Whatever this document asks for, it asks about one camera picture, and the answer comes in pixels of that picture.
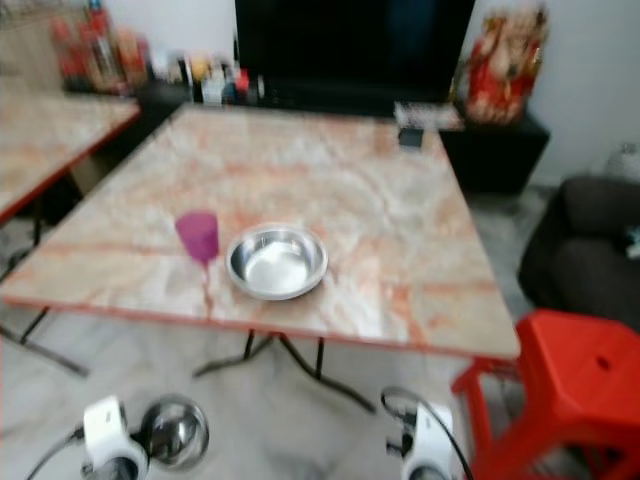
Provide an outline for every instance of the sofa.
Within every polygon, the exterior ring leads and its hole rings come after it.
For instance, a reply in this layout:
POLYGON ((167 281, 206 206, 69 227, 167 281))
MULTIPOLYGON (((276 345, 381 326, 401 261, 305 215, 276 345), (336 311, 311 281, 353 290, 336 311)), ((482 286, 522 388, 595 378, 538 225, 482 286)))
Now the sofa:
POLYGON ((620 241, 640 226, 640 184, 603 177, 565 181, 522 258, 518 281, 539 307, 620 321, 640 332, 640 258, 620 241))

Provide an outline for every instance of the television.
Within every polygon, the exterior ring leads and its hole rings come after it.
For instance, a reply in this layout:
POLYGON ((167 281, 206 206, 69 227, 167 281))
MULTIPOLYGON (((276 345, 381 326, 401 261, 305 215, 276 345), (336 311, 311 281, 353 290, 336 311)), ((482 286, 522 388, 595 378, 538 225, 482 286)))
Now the television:
POLYGON ((238 58, 251 76, 303 95, 444 101, 473 5, 236 0, 238 58))

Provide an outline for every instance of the metal table leg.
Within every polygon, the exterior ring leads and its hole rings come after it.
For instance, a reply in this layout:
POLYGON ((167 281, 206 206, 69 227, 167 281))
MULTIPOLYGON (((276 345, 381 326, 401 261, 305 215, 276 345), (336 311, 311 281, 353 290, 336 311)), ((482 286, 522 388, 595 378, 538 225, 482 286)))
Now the metal table leg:
POLYGON ((258 355, 262 350, 267 348, 273 342, 274 337, 268 336, 260 341, 255 349, 251 350, 253 345, 253 340, 255 339, 255 332, 253 330, 249 331, 249 336, 247 337, 247 343, 244 347, 244 353, 238 357, 227 358, 224 360, 214 360, 209 362, 202 367, 197 368, 193 372, 193 378, 201 377, 207 373, 214 372, 216 370, 221 370, 225 367, 233 367, 234 365, 240 365, 242 363, 246 363, 250 361, 253 357, 258 355))
POLYGON ((256 346, 255 349, 252 350, 251 347, 253 346, 253 342, 255 340, 255 331, 250 330, 249 336, 247 337, 247 343, 245 344, 244 353, 241 356, 209 362, 203 365, 202 367, 197 368, 193 373, 193 377, 198 378, 212 371, 221 370, 226 367, 231 367, 231 366, 246 363, 252 360, 254 357, 256 357, 258 353, 260 353, 266 347, 271 345, 273 343, 273 340, 275 339, 278 339, 280 341, 280 343, 284 346, 284 348, 287 350, 289 355, 291 355, 291 357, 296 361, 296 363, 302 368, 302 371, 304 371, 307 375, 309 375, 315 381, 317 381, 318 383, 320 383, 321 385, 327 388, 330 388, 331 390, 337 393, 341 393, 342 395, 345 395, 346 397, 350 398, 351 400, 356 402, 358 405, 360 405, 362 408, 364 408, 367 412, 369 413, 376 412, 376 407, 369 400, 367 400, 362 395, 360 395, 358 392, 356 392, 355 390, 353 390, 352 388, 346 385, 343 385, 331 378, 328 378, 322 375, 322 362, 324 359, 324 339, 322 338, 318 339, 318 350, 316 354, 316 368, 314 369, 306 362, 306 360, 302 357, 300 352, 291 343, 289 338, 283 334, 268 335, 256 346))
MULTIPOLYGON (((34 201, 34 212, 33 212, 33 245, 29 248, 19 250, 18 252, 11 255, 9 259, 9 265, 7 269, 0 275, 0 283, 20 264, 20 262, 26 258, 35 247, 40 244, 40 238, 42 233, 42 197, 38 197, 34 201)), ((48 308, 42 309, 38 315, 31 321, 31 323, 27 326, 26 330, 22 334, 16 334, 10 331, 9 329, 0 326, 0 336, 5 338, 6 340, 24 348, 25 350, 29 350, 36 355, 40 355, 41 357, 47 358, 62 367, 70 370, 71 372, 79 375, 83 378, 86 378, 89 375, 89 370, 81 365, 78 365, 71 360, 59 355, 47 348, 41 347, 40 345, 34 344, 29 341, 29 335, 33 333, 33 331, 40 325, 40 322, 44 320, 47 313, 49 313, 48 308)))
POLYGON ((369 400, 364 398, 358 392, 353 390, 351 387, 347 387, 346 385, 341 384, 331 378, 325 377, 322 375, 322 359, 324 358, 324 340, 318 340, 318 352, 316 356, 316 369, 314 370, 311 366, 302 358, 300 352, 293 346, 291 341, 285 336, 279 336, 280 343, 287 349, 289 354, 293 357, 293 359, 300 365, 302 370, 313 378, 316 382, 324 385, 331 390, 334 390, 346 397, 349 397, 351 400, 359 404, 362 408, 364 408, 369 413, 376 413, 376 407, 369 400))

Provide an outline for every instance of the pink cup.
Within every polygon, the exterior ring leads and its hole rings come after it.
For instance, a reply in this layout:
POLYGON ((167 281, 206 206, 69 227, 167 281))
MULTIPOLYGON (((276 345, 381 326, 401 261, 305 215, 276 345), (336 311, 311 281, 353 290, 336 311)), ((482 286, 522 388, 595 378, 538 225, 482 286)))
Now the pink cup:
POLYGON ((215 214, 188 212, 176 221, 176 231, 187 253, 203 266, 218 255, 218 219, 215 214))

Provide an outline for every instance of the marble table top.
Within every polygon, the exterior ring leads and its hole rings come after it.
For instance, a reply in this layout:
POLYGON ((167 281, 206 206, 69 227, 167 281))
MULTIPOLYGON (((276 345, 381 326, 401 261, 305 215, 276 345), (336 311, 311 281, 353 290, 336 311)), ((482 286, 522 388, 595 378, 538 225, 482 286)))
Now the marble table top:
POLYGON ((0 221, 138 114, 132 102, 0 95, 0 221))
POLYGON ((184 107, 0 288, 8 303, 384 347, 512 358, 519 343, 435 133, 375 119, 184 107), (252 299, 174 222, 216 212, 221 251, 265 222, 323 239, 312 292, 252 299))

